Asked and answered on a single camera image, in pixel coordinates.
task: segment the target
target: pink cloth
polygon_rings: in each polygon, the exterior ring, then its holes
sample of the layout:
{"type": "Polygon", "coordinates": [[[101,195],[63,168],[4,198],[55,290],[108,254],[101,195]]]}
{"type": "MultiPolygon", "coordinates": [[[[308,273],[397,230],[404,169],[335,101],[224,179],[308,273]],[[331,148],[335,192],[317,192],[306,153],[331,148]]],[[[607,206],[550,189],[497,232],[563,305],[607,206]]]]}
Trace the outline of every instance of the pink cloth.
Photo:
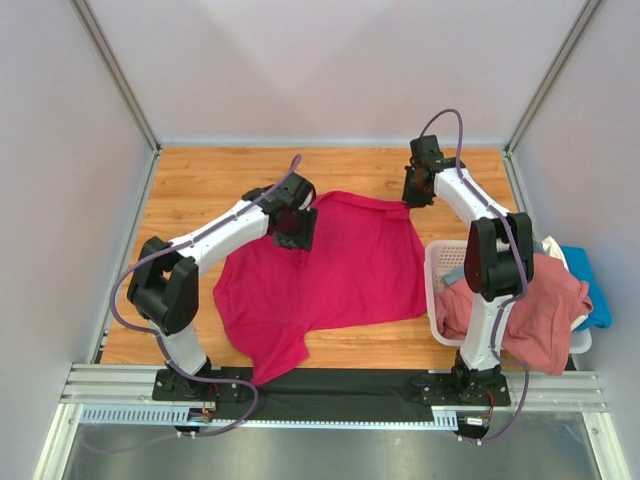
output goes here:
{"type": "Polygon", "coordinates": [[[229,340],[268,382],[309,356],[310,330],[390,322],[426,310],[424,249],[401,202],[320,195],[311,252],[270,236],[227,257],[213,296],[229,340]]]}
{"type": "MultiPolygon", "coordinates": [[[[533,370],[562,375],[571,346],[571,323],[593,310],[589,284],[578,281],[557,258],[535,253],[533,261],[528,294],[513,306],[502,346],[533,370]]],[[[442,336],[464,339],[472,301],[464,278],[436,296],[442,336]]]]}

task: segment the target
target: laundry basket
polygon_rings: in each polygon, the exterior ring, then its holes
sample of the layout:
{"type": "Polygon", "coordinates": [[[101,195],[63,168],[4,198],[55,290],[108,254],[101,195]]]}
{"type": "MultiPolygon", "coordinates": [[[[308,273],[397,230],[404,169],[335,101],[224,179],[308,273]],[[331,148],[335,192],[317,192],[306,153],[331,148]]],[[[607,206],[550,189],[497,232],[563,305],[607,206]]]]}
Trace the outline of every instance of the laundry basket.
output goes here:
{"type": "MultiPolygon", "coordinates": [[[[444,338],[438,332],[435,296],[446,288],[442,277],[464,264],[466,250],[467,242],[465,240],[435,240],[427,245],[425,250],[424,273],[427,289],[427,314],[431,324],[431,334],[441,344],[451,347],[459,347],[462,345],[462,340],[444,338]]],[[[591,348],[591,333],[589,330],[574,331],[569,352],[584,353],[589,348],[591,348]]]]}

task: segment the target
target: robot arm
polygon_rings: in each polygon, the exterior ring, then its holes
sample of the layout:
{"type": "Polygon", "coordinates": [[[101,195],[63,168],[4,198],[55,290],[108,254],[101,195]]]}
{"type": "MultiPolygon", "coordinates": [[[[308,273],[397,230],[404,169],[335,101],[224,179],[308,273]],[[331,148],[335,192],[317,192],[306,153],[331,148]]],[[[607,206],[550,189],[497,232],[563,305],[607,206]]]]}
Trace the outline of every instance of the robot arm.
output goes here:
{"type": "Polygon", "coordinates": [[[278,246],[311,250],[317,217],[311,208],[313,185],[291,173],[272,194],[252,205],[267,188],[247,192],[224,215],[187,235],[169,242],[153,237],[142,247],[140,259],[186,244],[136,269],[127,298],[158,331],[171,359],[191,375],[210,367],[192,323],[198,311],[199,278],[234,250],[265,235],[272,235],[278,246]],[[211,228],[219,223],[219,228],[211,228]]]}
{"type": "Polygon", "coordinates": [[[464,273],[474,299],[469,329],[459,352],[461,362],[456,363],[461,363],[457,366],[468,382],[475,378],[471,373],[474,371],[487,372],[489,381],[489,377],[499,374],[500,361],[493,355],[493,348],[500,351],[513,306],[506,300],[522,292],[517,264],[500,216],[507,219],[514,234],[528,282],[533,278],[531,220],[526,213],[511,213],[494,202],[473,181],[462,162],[458,169],[455,158],[444,158],[435,135],[411,141],[411,153],[403,202],[410,208],[424,207],[440,197],[469,228],[464,273]]]}

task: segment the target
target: white wall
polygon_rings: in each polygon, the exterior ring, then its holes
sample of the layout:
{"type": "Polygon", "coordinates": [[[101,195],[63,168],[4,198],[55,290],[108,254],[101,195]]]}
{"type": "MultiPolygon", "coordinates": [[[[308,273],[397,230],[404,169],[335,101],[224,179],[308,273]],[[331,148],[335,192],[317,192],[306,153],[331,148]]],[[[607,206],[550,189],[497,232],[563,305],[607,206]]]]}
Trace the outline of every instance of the white wall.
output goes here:
{"type": "Polygon", "coordinates": [[[640,4],[604,2],[517,151],[538,229],[584,246],[613,310],[581,365],[598,373],[640,478],[640,4]]]}
{"type": "Polygon", "coordinates": [[[31,478],[93,350],[150,160],[70,2],[0,2],[2,478],[31,478]]]}
{"type": "Polygon", "coordinates": [[[405,146],[506,142],[583,0],[90,3],[164,143],[405,146]]]}

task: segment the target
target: wood table surface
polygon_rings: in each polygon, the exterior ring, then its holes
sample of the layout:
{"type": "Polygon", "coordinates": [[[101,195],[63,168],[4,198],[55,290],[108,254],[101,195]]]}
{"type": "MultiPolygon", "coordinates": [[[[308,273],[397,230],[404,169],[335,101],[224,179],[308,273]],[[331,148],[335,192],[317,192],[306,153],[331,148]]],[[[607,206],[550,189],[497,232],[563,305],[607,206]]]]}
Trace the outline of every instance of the wood table surface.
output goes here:
{"type": "MultiPolygon", "coordinates": [[[[408,148],[166,148],[159,160],[131,262],[142,244],[157,235],[163,240],[184,235],[225,213],[248,190],[277,181],[291,159],[301,153],[298,173],[318,193],[343,190],[384,200],[400,200],[408,148]]],[[[447,156],[454,151],[445,149],[447,156]]],[[[515,210],[498,149],[463,150],[462,160],[473,178],[498,203],[515,210]]],[[[453,210],[436,199],[433,207],[411,211],[424,245],[437,239],[466,240],[467,229],[453,210]]],[[[200,309],[195,328],[203,349],[215,365],[250,366],[250,360],[229,343],[211,291],[224,262],[200,282],[200,309]]],[[[145,325],[125,298],[119,311],[131,323],[145,325]]],[[[427,315],[402,321],[307,333],[310,352],[302,367],[450,368],[455,348],[432,337],[427,315]]],[[[101,363],[161,365],[154,339],[124,329],[113,321],[101,363]]]]}

